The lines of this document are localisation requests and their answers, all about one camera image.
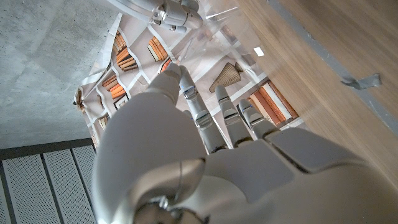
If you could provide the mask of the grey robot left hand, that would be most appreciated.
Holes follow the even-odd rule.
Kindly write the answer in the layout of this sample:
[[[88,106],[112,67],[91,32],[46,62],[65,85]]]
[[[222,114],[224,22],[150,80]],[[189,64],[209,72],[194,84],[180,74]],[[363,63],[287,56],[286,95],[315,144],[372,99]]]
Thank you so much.
[[[233,148],[177,107],[174,63],[107,124],[93,169],[98,223],[396,223],[397,189],[350,150],[277,129],[241,101]]]

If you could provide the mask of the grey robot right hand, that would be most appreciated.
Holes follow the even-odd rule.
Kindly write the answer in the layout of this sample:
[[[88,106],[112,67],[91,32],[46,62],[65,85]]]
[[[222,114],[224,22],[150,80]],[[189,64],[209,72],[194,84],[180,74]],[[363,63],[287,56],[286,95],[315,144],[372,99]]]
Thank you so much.
[[[108,0],[123,14],[149,24],[184,33],[199,29],[203,19],[199,15],[199,2],[195,0]]]

